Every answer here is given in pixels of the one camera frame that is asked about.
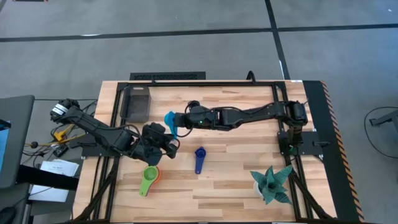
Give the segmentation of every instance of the green measuring cup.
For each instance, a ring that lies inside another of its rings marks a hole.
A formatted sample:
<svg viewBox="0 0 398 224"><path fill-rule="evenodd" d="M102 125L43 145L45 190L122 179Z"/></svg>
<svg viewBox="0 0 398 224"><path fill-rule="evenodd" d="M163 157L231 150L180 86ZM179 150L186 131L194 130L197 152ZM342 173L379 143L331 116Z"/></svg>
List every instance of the green measuring cup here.
<svg viewBox="0 0 398 224"><path fill-rule="evenodd" d="M146 197L151 185L159 178L159 169L156 166L147 166L142 171L142 182L139 195Z"/></svg>

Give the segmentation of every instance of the plant pot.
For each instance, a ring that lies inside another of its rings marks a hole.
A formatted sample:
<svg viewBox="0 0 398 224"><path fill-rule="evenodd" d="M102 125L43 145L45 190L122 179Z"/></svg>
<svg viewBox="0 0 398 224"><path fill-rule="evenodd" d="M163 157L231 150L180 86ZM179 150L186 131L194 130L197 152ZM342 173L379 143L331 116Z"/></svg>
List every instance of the plant pot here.
<svg viewBox="0 0 398 224"><path fill-rule="evenodd" d="M257 183L256 181L254 181L253 189L254 189L254 192L255 192L261 199L264 199L264 197L262 196L261 190L260 190L260 188L259 188L259 183Z"/></svg>

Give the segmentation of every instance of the potted plant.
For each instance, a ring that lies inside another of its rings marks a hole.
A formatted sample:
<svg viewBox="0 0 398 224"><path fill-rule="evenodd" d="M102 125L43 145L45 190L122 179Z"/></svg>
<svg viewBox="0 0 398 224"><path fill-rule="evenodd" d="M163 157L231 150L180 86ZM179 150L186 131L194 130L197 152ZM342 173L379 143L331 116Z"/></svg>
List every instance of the potted plant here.
<svg viewBox="0 0 398 224"><path fill-rule="evenodd" d="M282 186L292 169L292 165L289 165L274 174L274 170L270 166L265 175L256 171L250 171L255 180L253 185L254 191L266 201L266 205L274 199L281 203L292 203L285 194L287 190Z"/></svg>

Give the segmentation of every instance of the teal object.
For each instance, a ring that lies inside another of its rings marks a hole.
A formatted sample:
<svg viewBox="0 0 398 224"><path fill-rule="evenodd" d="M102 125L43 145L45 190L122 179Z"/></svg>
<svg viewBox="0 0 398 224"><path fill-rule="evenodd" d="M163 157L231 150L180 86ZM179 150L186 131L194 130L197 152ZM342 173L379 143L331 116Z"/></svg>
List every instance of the teal object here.
<svg viewBox="0 0 398 224"><path fill-rule="evenodd" d="M292 165L289 165L278 173L274 174L274 170L272 166L270 166L265 175L256 171L250 171L254 180L259 184L259 190L266 201L266 205L268 205L274 199L281 203L292 203L290 202L288 196L284 193L287 190L282 186L291 173L292 169Z"/></svg>
<svg viewBox="0 0 398 224"><path fill-rule="evenodd" d="M164 123L170 128L174 139L177 139L177 127L174 126L175 113L170 111L164 116Z"/></svg>

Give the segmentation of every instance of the metal bracket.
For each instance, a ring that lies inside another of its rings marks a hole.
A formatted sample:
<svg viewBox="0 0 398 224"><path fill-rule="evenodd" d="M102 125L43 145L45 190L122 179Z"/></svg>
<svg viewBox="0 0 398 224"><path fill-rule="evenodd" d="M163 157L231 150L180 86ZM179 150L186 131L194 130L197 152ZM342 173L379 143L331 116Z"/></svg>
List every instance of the metal bracket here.
<svg viewBox="0 0 398 224"><path fill-rule="evenodd" d="M322 147L317 146L318 133L315 131L304 131L302 133L303 144L296 148L290 148L287 132L278 132L278 142L280 153L284 156L296 156L296 155L321 155Z"/></svg>
<svg viewBox="0 0 398 224"><path fill-rule="evenodd" d="M83 157L97 157L97 156L109 156L118 157L120 156L114 150L106 150L102 146L96 143L95 137L92 135L85 135L80 138L76 138L70 141L71 147L81 146L83 150L81 151L81 156Z"/></svg>

